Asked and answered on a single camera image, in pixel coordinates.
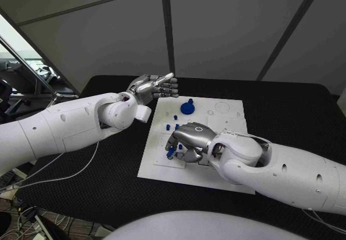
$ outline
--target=black tablecloth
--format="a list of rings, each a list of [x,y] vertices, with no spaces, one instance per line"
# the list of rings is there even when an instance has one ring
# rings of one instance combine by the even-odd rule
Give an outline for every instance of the black tablecloth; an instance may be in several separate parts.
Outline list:
[[[81,97],[123,92],[134,76],[95,76]],[[242,100],[248,132],[346,164],[346,118],[319,84],[179,78],[182,96]],[[149,107],[156,109],[155,100]],[[257,194],[217,190],[137,177],[153,115],[100,142],[94,161],[74,178],[23,188],[18,196],[62,215],[121,226],[147,215],[176,210],[232,214],[271,224],[310,239],[343,235],[303,211]],[[29,183],[69,176],[85,166],[95,145],[67,153]],[[33,172],[55,158],[39,159]],[[346,217],[322,213],[346,228]]]

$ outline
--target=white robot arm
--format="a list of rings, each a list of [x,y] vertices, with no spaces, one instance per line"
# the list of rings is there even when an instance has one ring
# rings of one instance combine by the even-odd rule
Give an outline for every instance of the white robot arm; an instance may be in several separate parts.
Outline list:
[[[173,152],[179,142],[186,153]],[[247,185],[297,208],[346,215],[346,166],[312,152],[271,142],[260,145],[248,134],[215,134],[199,123],[179,127],[166,150],[188,163],[201,161],[205,153],[231,184]]]
[[[178,80],[143,75],[127,92],[106,93],[59,103],[23,120],[0,125],[0,175],[23,163],[52,154],[72,152],[146,123],[153,98],[178,98]]]

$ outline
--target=robotic hand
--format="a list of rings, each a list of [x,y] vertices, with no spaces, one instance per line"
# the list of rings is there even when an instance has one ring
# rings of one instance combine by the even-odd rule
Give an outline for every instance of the robotic hand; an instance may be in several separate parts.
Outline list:
[[[188,151],[172,156],[196,163],[206,154],[231,184],[247,185],[293,207],[346,215],[346,166],[294,147],[258,144],[251,137],[227,130],[215,134],[193,122],[173,132],[166,150],[176,149],[180,142]]]
[[[152,109],[144,105],[155,98],[179,97],[173,76],[143,75],[126,92],[59,103],[26,119],[0,125],[0,175],[46,155],[100,142],[127,129],[134,119],[146,123]]]

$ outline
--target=white board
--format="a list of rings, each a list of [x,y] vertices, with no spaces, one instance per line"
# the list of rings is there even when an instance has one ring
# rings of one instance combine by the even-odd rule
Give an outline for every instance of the white board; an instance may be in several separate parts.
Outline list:
[[[185,115],[180,112],[180,106],[191,98],[193,99],[195,112]],[[234,185],[222,179],[215,168],[209,166],[206,156],[198,163],[186,163],[176,158],[168,159],[165,147],[176,130],[176,124],[183,125],[193,122],[211,127],[217,133],[224,128],[247,133],[242,101],[189,96],[159,99],[137,177],[255,194],[250,187]],[[183,147],[178,151],[185,152],[186,148]]]

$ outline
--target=blue knob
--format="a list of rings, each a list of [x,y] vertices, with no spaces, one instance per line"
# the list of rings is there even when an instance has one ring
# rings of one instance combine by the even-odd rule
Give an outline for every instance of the blue knob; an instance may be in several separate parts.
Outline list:
[[[173,153],[175,153],[175,148],[172,147],[172,148],[169,149],[169,151],[168,151],[168,158],[172,157]]]
[[[180,111],[183,114],[189,115],[195,112],[193,99],[189,99],[189,102],[183,103],[180,106]]]

